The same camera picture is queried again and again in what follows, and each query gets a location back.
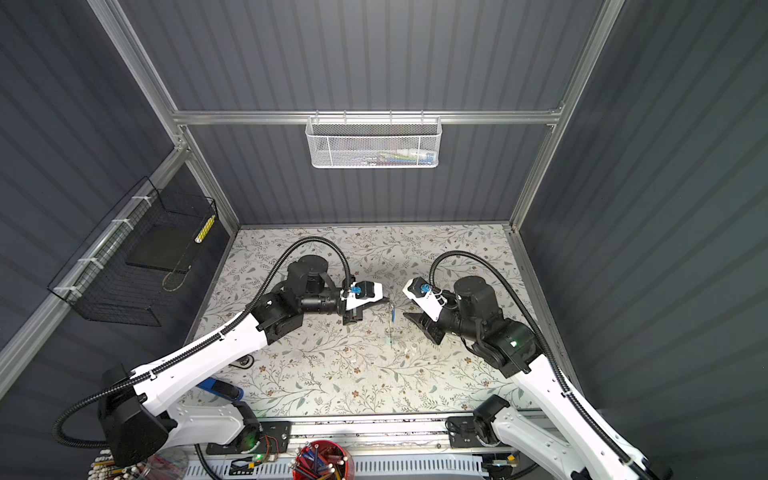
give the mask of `floral tablecloth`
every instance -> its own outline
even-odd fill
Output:
[[[237,315],[277,257],[308,235],[335,242],[347,255],[357,280],[383,283],[385,295],[395,308],[395,321],[392,323],[392,305],[373,307],[362,322],[349,326],[342,326],[338,316],[308,314],[302,328],[254,353],[252,368],[227,367],[215,375],[241,387],[244,399],[258,416],[471,410],[492,393],[504,396],[518,408],[535,408],[522,391],[469,353],[458,337],[446,335],[442,344],[435,346],[402,315],[415,311],[402,287],[414,276],[426,278],[432,260],[446,250],[481,255],[506,276],[530,306],[501,225],[241,230],[195,338]],[[286,263],[303,254],[325,257],[330,276],[340,283],[341,263],[330,248],[309,243]],[[284,279],[285,266],[275,281]],[[483,276],[495,287],[505,315],[522,319],[501,284],[469,259],[444,260],[435,281],[453,290],[453,282],[467,275]],[[193,389],[184,401],[205,403],[210,398],[210,394]]]

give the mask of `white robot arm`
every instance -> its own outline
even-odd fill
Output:
[[[99,420],[116,463],[130,465],[159,449],[175,445],[235,442],[242,452],[254,447],[253,430],[258,433],[259,423],[245,402],[192,407],[177,400],[235,359],[262,349],[299,328],[304,313],[338,313],[341,310],[345,322],[355,322],[362,319],[363,311],[369,306],[387,301],[381,283],[355,282],[346,298],[343,289],[336,288],[326,275],[322,282],[316,282],[319,274],[316,278],[311,275],[309,279],[303,278],[300,287],[290,283],[296,279],[291,276],[292,272],[311,270],[312,265],[307,264],[315,263],[316,266],[317,259],[319,257],[302,257],[292,263],[288,280],[265,294],[252,313],[234,328],[230,326],[240,313],[184,348],[131,372],[130,379],[148,378],[133,385],[133,394],[106,399],[99,409]],[[179,356],[184,358],[157,373],[154,371]],[[124,372],[121,371],[108,372],[107,382],[119,382],[122,375]]]
[[[448,254],[432,264],[430,282],[417,277],[403,287],[403,293],[422,310],[406,313],[406,317],[437,345],[446,333],[474,341],[467,347],[469,351],[531,396],[565,441],[527,420],[499,396],[492,396],[475,410],[478,438],[486,445],[501,442],[516,447],[561,480],[668,480],[671,470],[649,463],[640,450],[611,428],[559,369],[557,378],[553,370],[556,363],[548,359],[542,347],[541,331],[536,335],[524,323],[504,318],[493,288],[484,279],[461,278],[455,282],[454,292],[432,285],[436,264]],[[481,260],[466,252],[450,254]],[[503,279],[487,262],[481,263]],[[532,328],[538,329],[514,290],[509,287],[508,291]]]

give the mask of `yellow marker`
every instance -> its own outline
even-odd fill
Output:
[[[216,215],[211,215],[211,217],[203,226],[203,229],[200,230],[200,232],[197,234],[197,237],[195,237],[194,239],[195,243],[203,243],[203,238],[205,238],[205,236],[208,235],[208,232],[210,231],[210,228],[214,225],[215,220],[216,220]]]

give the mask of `red cup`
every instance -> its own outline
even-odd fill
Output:
[[[296,463],[301,466],[304,466],[305,464],[302,463],[302,458],[303,458],[307,462],[307,465],[309,466],[308,469],[312,471],[312,467],[314,465],[313,462],[311,462],[310,460],[307,460],[305,457],[303,457],[303,455],[307,452],[310,454],[310,456],[314,455],[315,445],[317,445],[317,452],[319,454],[320,460],[324,460],[325,462],[336,464],[335,468],[339,473],[339,478],[344,478],[345,480],[354,480],[355,463],[352,461],[352,456],[345,449],[341,448],[336,443],[333,443],[330,440],[315,440],[314,442],[311,442],[309,446],[305,446],[304,448],[302,448],[301,453],[299,453],[296,456]],[[342,465],[338,465],[336,462],[338,462],[340,459],[343,459],[343,457],[346,457],[345,462]],[[324,476],[325,472],[317,472],[314,475],[317,475],[317,478],[319,478]],[[309,480],[309,479],[294,470],[293,480]],[[328,480],[337,480],[336,474],[330,476]]]

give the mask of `black cable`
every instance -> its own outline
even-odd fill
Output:
[[[264,282],[261,284],[261,288],[259,288],[259,291],[257,292],[256,296],[245,306],[243,311],[240,313],[240,315],[237,316],[237,318],[224,327],[221,330],[222,335],[226,335],[227,333],[231,332],[236,326],[238,326],[248,314],[250,314],[251,310],[256,306],[257,303],[259,303],[259,300],[261,300],[261,296],[266,291],[266,288],[270,285],[270,282],[272,279],[277,275],[278,269],[283,265],[283,262],[288,258],[288,256],[298,247],[301,247],[305,243],[309,242],[319,242],[324,243],[328,247],[331,247],[331,249],[336,252],[336,254],[341,259],[341,265],[344,269],[344,277],[346,278],[346,288],[349,289],[349,287],[352,285],[352,275],[349,271],[349,263],[346,261],[346,257],[344,256],[344,252],[341,251],[341,249],[332,241],[327,240],[323,237],[304,237],[302,239],[297,240],[293,243],[290,247],[286,249],[285,252],[283,252],[282,255],[280,255],[280,258],[277,259],[277,262],[272,267],[272,270],[266,275],[266,278],[264,279]],[[179,355],[175,356],[174,358],[168,360],[167,362],[154,367],[150,372],[142,373],[139,376],[135,376],[132,379],[126,379],[123,382],[119,382],[111,387],[108,387],[104,390],[101,390],[98,393],[95,393],[91,396],[85,397],[84,399],[80,400],[79,402],[75,403],[73,406],[69,407],[62,413],[55,422],[53,422],[53,439],[67,447],[74,447],[77,449],[106,449],[109,447],[109,444],[106,443],[104,440],[81,440],[76,439],[74,437],[71,437],[64,433],[64,423],[69,419],[69,417],[73,416],[77,411],[82,410],[86,406],[89,406],[90,404],[97,402],[99,399],[102,399],[106,396],[113,395],[117,392],[120,392],[122,390],[127,389],[128,387],[134,386],[137,383],[143,382],[144,380],[149,380],[152,375],[157,375],[160,372],[163,372],[170,367],[176,365],[180,361],[187,359],[194,355],[197,352],[200,352],[205,347],[209,346],[212,343],[219,341],[219,336],[212,336],[206,339],[205,341],[198,343],[196,346],[190,348],[189,350],[180,353]]]
[[[219,475],[216,475],[216,472],[214,472],[210,465],[208,465],[208,462],[205,461],[205,457],[203,457],[203,449],[200,448],[199,443],[194,444],[194,452],[197,453],[197,459],[200,460],[203,470],[205,470],[209,477],[213,480],[223,480]]]
[[[578,399],[572,395],[571,389],[568,387],[568,384],[565,382],[565,377],[563,376],[563,372],[560,370],[560,366],[558,365],[557,359],[554,357],[554,354],[552,353],[551,348],[549,347],[549,344],[547,343],[547,340],[544,338],[544,334],[541,332],[541,329],[539,328],[538,324],[534,320],[533,316],[531,316],[531,313],[528,312],[528,309],[525,308],[525,305],[523,305],[523,302],[520,300],[520,297],[515,292],[515,289],[512,288],[512,285],[509,284],[507,279],[504,278],[504,276],[499,272],[493,265],[488,263],[484,258],[475,255],[474,253],[465,252],[463,250],[451,250],[449,252],[445,252],[435,258],[435,261],[432,262],[432,265],[429,267],[429,285],[432,286],[432,288],[435,287],[435,271],[437,270],[437,266],[445,260],[448,257],[467,257],[471,260],[474,260],[475,262],[480,263],[482,266],[487,268],[491,271],[491,273],[494,274],[494,276],[498,279],[499,282],[502,283],[504,288],[507,290],[507,293],[512,297],[512,300],[515,302],[515,305],[520,309],[520,312],[523,314],[523,317],[528,321],[528,325],[531,326],[531,330],[533,331],[534,337],[536,337],[536,341],[539,343],[539,346],[544,351],[544,355],[547,357],[547,360],[549,360],[549,364],[552,367],[552,371],[554,372],[554,377],[557,379],[558,384],[560,385],[560,388],[563,390],[564,396],[568,397],[568,400],[571,402],[571,404],[574,406],[576,411],[581,415],[581,417],[584,419],[584,421],[594,430],[594,432],[603,440],[603,442],[608,445],[608,447],[613,450],[613,452],[618,456],[618,458],[621,460],[622,463],[627,465],[633,472],[635,472],[641,480],[652,480],[652,478],[645,472],[645,470],[642,469],[635,461],[632,460],[632,458],[611,438],[610,435],[608,435],[602,427],[598,425],[597,422],[587,413],[587,411],[584,409],[583,405],[578,401]]]
[[[523,468],[521,471],[514,472],[512,475],[505,478],[505,480],[517,480],[518,478],[523,478],[537,468],[538,468],[538,463],[531,463],[529,466]]]

